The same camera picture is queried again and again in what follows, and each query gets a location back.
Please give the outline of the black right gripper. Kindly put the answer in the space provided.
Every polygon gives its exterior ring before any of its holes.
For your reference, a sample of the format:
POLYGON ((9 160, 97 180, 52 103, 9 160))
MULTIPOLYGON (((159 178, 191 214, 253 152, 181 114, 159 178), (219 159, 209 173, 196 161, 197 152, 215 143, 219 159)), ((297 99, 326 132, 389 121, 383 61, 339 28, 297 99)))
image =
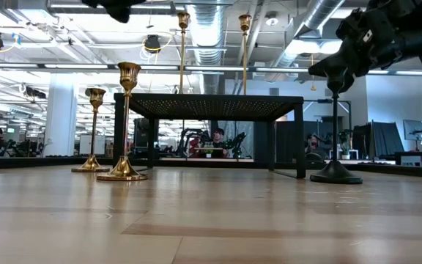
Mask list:
POLYGON ((422 26, 411 25, 404 15, 388 7, 353 10, 337 28, 340 49, 310 66, 311 76, 326 78, 328 88, 344 88, 375 68, 422 56, 422 26))

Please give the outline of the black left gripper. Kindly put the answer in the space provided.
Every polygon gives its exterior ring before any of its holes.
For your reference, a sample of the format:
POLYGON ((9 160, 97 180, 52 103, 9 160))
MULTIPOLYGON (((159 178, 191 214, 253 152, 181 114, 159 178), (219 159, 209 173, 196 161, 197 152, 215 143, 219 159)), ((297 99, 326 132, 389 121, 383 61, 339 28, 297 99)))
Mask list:
POLYGON ((102 6, 114 20, 127 23, 131 7, 143 4, 145 0, 81 0, 81 2, 94 9, 102 6))

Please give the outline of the medium gold candlestick holder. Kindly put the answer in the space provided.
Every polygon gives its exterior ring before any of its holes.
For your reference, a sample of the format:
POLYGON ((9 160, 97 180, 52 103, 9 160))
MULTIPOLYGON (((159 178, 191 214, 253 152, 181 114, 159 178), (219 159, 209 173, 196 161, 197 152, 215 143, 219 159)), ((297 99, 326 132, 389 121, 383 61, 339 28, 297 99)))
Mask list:
POLYGON ((122 123, 122 155, 119 157, 116 165, 110 172, 96 174, 97 180, 101 181, 140 181, 147 180, 146 174, 137 172, 130 164, 127 156, 127 136, 129 128, 129 102, 133 89, 137 85, 138 73, 141 67, 132 62, 120 62, 118 65, 120 70, 119 83, 124 89, 124 112, 122 123))

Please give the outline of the tall gold candlestick holder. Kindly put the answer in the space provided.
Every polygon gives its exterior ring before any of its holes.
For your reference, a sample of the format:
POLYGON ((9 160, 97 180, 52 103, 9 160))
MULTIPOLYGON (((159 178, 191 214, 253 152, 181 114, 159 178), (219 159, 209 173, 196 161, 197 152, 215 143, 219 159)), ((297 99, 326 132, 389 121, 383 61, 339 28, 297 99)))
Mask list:
POLYGON ((248 31, 251 25, 251 15, 244 14, 239 17, 240 20, 240 29, 243 32, 243 94, 247 94, 247 41, 248 41, 248 31))
POLYGON ((181 50, 180 50, 180 67, 179 67, 179 94, 183 93, 183 80, 185 70, 185 35, 188 28, 190 15, 187 12, 177 13, 179 27, 181 29, 181 50))

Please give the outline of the black candlestick holder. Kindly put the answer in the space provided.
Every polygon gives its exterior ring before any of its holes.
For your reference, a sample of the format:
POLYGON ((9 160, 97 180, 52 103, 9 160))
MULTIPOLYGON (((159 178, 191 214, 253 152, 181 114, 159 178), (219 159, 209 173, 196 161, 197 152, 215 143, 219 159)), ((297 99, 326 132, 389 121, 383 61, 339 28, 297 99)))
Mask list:
POLYGON ((333 155, 330 162, 319 172, 310 176, 310 180, 318 183, 362 184, 363 179, 352 174, 338 160, 338 99, 339 95, 344 92, 344 88, 328 88, 332 92, 333 99, 333 155))

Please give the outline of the short gold candlestick holder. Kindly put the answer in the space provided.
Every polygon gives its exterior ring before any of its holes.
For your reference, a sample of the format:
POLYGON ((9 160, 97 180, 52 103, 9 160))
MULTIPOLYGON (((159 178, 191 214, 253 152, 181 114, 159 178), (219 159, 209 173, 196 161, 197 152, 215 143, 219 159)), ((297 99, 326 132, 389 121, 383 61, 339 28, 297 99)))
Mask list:
MULTIPOLYGON (((92 105, 93 120, 92 120, 92 139, 96 136, 97 128, 97 113, 99 107, 103 104, 103 96, 106 93, 104 89, 101 88, 87 88, 85 91, 86 96, 89 96, 89 102, 92 105)), ((71 169, 72 172, 107 172, 108 169, 101 166, 94 154, 94 150, 91 149, 86 162, 78 167, 71 169)))

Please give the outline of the black curtain panel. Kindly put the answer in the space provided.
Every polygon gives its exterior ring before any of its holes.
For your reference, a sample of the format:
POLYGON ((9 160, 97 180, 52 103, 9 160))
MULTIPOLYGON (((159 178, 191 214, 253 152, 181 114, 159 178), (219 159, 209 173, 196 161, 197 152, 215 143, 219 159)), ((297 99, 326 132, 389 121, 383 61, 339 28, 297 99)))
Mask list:
POLYGON ((368 122, 356 125, 352 146, 362 159, 392 158, 403 152, 404 146, 395 122, 368 122))

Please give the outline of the computer monitor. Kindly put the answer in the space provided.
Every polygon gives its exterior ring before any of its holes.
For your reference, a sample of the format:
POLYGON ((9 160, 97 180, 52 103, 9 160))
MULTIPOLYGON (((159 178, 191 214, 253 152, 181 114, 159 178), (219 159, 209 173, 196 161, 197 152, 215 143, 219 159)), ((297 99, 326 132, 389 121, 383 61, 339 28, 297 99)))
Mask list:
POLYGON ((422 121, 403 120, 404 139, 410 141, 422 140, 422 121))

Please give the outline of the white pillar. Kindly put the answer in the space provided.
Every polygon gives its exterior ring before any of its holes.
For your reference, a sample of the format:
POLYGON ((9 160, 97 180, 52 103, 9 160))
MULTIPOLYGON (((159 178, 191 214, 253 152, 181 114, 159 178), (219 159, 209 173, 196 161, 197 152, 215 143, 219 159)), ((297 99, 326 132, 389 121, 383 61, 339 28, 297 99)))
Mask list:
POLYGON ((52 73, 48 90, 44 156, 72 156, 78 86, 74 73, 52 73))

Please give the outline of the black perforated metal shelf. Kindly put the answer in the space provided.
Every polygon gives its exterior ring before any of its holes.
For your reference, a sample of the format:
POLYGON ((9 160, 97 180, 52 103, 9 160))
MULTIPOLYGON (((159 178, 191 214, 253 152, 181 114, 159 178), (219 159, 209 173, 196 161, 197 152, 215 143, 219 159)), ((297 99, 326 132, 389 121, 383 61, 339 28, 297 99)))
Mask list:
POLYGON ((114 157, 116 163, 123 154, 127 143, 123 136, 124 110, 129 109, 148 119, 150 127, 155 128, 157 120, 201 120, 201 121, 244 121, 263 122, 267 126, 267 134, 263 143, 264 151, 269 157, 265 162, 244 161, 186 161, 158 160, 155 158, 154 147, 147 151, 147 159, 135 161, 135 165, 146 166, 152 169, 155 166, 167 167, 203 167, 228 169, 268 169, 275 172, 279 167, 275 163, 275 121, 283 115, 293 112, 295 117, 296 140, 294 152, 296 163, 290 165, 295 169, 294 178, 306 177, 306 158, 303 135, 303 98, 300 96, 268 96, 268 95, 194 95, 194 94, 147 94, 136 93, 130 99, 127 107, 121 93, 114 95, 114 157))

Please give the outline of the white cabinet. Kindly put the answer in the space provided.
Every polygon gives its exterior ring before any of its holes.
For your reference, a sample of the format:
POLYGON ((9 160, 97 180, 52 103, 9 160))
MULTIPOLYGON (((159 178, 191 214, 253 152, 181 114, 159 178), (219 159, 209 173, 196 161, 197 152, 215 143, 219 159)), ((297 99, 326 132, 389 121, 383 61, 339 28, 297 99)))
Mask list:
POLYGON ((80 155, 89 155, 91 149, 94 150, 95 155, 104 155, 106 147, 106 138, 104 136, 96 135, 92 139, 91 135, 81 135, 79 142, 79 154, 80 155))

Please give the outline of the silver smooth ventilation duct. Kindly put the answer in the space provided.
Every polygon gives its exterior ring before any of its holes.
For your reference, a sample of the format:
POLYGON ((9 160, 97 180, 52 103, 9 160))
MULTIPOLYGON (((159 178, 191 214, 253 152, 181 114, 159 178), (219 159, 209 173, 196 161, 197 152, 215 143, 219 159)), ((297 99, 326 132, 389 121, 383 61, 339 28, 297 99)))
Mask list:
POLYGON ((296 51, 296 39, 310 31, 318 31, 327 23, 345 0, 310 0, 305 12, 293 17, 285 30, 286 45, 272 67, 288 67, 303 51, 296 51))

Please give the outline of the silver corrugated ventilation duct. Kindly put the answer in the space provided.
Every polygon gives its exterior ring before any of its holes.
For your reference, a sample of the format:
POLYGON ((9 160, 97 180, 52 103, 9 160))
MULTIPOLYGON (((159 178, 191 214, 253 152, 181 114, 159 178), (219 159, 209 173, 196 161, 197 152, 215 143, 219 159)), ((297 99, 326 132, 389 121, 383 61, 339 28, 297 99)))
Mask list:
POLYGON ((190 35, 197 47, 194 52, 199 66, 219 66, 223 58, 225 7, 210 4, 188 5, 190 35))

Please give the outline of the black aluminium table frame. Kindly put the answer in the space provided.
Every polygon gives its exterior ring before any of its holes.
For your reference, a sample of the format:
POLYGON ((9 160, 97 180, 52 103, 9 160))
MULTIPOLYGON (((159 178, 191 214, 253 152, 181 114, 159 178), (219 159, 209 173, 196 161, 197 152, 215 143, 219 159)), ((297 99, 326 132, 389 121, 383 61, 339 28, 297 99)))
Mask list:
MULTIPOLYGON (((50 157, 50 158, 2 158, 0 157, 0 169, 25 168, 38 166, 61 166, 82 164, 82 158, 50 157)), ((195 160, 155 160, 154 166, 172 167, 204 167, 204 168, 230 168, 230 169, 266 169, 267 163, 247 161, 218 161, 216 159, 195 160)), ((345 164, 349 171, 374 172, 380 174, 407 175, 422 177, 422 166, 399 166, 390 164, 345 164)))

